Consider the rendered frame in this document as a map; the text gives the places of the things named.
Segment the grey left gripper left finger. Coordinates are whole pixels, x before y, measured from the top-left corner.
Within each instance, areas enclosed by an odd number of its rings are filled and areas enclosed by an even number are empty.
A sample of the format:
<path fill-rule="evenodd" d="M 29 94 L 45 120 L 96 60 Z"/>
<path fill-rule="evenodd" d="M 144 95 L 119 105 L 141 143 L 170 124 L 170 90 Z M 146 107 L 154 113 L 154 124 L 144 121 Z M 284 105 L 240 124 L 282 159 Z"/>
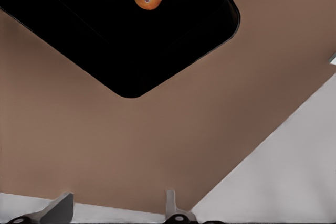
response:
<path fill-rule="evenodd" d="M 38 212 L 21 215 L 7 224 L 70 224 L 74 216 L 74 194 L 63 193 Z"/>

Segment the black rounded tray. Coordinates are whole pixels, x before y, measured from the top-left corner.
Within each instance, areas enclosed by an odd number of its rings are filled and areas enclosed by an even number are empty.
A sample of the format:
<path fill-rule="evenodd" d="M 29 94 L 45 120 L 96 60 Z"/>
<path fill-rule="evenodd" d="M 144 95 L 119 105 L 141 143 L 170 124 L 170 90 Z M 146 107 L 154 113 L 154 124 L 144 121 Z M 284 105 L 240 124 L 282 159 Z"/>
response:
<path fill-rule="evenodd" d="M 230 40 L 233 0 L 0 0 L 15 18 L 116 94 L 137 98 Z"/>

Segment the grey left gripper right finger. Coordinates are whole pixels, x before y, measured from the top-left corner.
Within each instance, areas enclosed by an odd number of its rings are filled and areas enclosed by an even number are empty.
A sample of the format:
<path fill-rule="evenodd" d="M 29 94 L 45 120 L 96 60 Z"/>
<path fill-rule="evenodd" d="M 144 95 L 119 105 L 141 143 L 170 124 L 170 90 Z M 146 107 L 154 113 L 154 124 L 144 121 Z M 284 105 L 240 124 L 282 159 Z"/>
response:
<path fill-rule="evenodd" d="M 198 224 L 196 216 L 188 211 L 179 209 L 175 202 L 175 191 L 166 192 L 164 224 Z"/>

